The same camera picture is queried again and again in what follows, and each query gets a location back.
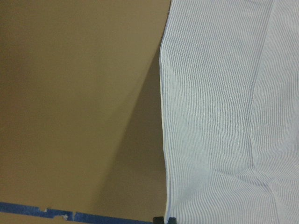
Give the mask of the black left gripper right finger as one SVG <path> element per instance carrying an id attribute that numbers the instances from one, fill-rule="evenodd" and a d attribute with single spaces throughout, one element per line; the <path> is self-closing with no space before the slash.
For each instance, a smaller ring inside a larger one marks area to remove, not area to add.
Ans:
<path id="1" fill-rule="evenodd" d="M 170 218 L 168 219 L 167 224 L 177 224 L 177 220 L 176 220 L 176 218 L 175 218 L 175 217 L 170 217 Z"/>

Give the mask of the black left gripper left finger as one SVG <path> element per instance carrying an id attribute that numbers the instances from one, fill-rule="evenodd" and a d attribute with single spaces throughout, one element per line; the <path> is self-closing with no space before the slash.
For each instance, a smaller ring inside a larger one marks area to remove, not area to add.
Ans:
<path id="1" fill-rule="evenodd" d="M 153 217 L 153 224 L 164 224 L 164 217 Z"/>

